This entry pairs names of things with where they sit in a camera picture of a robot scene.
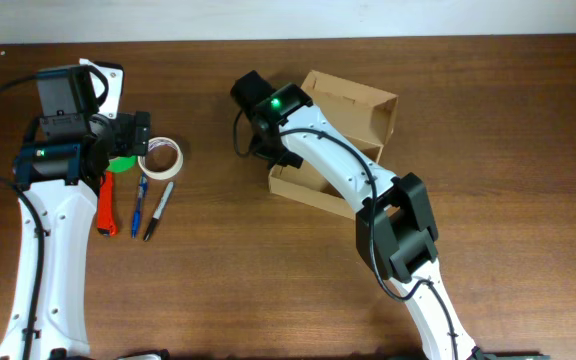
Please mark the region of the green tape roll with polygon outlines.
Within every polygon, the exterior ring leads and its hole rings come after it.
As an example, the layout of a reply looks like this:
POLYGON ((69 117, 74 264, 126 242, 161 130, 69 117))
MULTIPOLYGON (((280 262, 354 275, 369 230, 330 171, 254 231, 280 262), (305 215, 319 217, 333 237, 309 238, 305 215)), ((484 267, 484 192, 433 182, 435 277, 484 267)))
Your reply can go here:
POLYGON ((109 166, 107 167, 107 171, 112 173, 123 173, 133 168, 136 163, 137 163, 136 156, 114 157, 109 160, 109 166))

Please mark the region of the beige masking tape roll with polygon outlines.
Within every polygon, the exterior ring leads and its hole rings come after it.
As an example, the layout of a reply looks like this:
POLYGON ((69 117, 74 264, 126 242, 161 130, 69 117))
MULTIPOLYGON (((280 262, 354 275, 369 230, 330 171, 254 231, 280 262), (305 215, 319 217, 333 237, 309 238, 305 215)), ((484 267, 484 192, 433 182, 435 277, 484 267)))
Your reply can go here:
POLYGON ((154 137, 148 143, 147 154, 139 156, 137 164, 153 180, 175 178, 184 164, 184 154, 176 141, 167 137, 154 137))

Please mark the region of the brown cardboard box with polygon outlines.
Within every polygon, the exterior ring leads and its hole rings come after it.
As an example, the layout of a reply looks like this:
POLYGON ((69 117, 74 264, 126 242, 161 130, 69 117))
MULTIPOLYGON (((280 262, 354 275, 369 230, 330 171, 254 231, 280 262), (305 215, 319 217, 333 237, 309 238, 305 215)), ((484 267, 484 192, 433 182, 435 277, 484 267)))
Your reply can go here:
MULTIPOLYGON (((312 70, 301 88, 334 128, 370 160, 380 160, 394 128, 398 96, 350 80, 312 70)), ((311 164, 298 169, 274 166, 269 191, 349 219, 355 212, 311 164)))

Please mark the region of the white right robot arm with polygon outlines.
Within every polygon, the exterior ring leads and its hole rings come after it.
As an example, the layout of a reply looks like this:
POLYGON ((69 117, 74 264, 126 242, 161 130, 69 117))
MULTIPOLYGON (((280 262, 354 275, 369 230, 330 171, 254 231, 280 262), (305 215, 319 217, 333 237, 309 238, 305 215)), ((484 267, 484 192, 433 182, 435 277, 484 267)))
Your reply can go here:
POLYGON ((239 156, 270 165, 312 166, 353 211, 356 248, 381 290, 408 309, 428 359, 481 359, 458 319, 440 273, 437 224, 423 181, 399 176, 347 139, 359 93, 341 80, 319 96, 294 83, 273 87, 258 72, 237 79, 230 95, 252 128, 239 156))

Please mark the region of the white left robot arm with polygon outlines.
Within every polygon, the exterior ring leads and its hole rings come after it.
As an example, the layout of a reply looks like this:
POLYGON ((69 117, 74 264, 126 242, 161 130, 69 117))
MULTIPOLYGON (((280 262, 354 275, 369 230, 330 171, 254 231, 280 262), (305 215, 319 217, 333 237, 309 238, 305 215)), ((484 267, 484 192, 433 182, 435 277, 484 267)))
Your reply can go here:
POLYGON ((150 115, 119 112, 124 69, 82 59, 37 75, 42 112, 14 160, 22 235, 0 359, 67 359, 90 352, 86 252, 113 158, 148 151, 150 115))

